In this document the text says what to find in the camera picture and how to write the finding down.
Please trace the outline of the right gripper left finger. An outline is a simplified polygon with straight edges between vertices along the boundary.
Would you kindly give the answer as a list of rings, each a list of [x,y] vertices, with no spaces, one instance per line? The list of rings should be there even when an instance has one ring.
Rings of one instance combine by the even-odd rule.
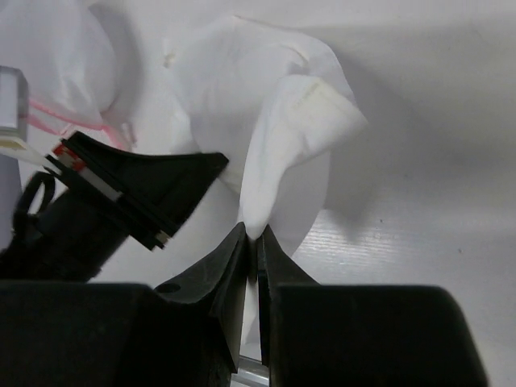
[[[215,250],[155,291],[174,306],[200,316],[215,348],[235,371],[247,286],[247,235],[237,223]]]

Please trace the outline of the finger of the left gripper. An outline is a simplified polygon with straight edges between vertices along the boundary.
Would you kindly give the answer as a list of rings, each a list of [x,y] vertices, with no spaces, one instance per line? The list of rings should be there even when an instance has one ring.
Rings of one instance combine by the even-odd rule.
[[[78,131],[46,158],[71,193],[148,250],[164,248],[228,164],[220,152],[125,152]]]

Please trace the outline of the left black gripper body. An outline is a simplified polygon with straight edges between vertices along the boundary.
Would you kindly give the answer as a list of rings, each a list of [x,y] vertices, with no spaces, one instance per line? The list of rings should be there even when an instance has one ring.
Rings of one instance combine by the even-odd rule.
[[[54,198],[55,190],[55,177],[37,172],[20,196],[3,280],[87,282],[128,238],[100,194],[67,189]]]

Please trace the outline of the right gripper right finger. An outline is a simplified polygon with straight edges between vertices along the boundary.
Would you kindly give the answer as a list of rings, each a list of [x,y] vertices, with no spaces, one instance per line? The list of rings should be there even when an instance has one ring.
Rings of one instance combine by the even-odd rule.
[[[262,363],[314,366],[321,285],[285,253],[271,227],[256,242],[256,258]]]

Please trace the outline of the white bra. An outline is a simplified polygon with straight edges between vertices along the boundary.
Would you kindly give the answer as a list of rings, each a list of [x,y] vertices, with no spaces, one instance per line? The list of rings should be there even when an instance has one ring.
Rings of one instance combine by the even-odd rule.
[[[333,50],[237,17],[172,46],[172,150],[221,152],[248,237],[294,253],[327,196],[330,151],[368,125]]]

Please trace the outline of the white mesh laundry bag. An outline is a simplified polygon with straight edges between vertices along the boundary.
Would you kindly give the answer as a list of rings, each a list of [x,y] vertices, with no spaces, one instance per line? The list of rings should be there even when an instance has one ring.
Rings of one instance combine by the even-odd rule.
[[[127,112],[117,104],[134,59],[127,21],[104,4],[1,3],[1,63],[27,79],[31,124],[42,131],[98,131],[131,150]]]

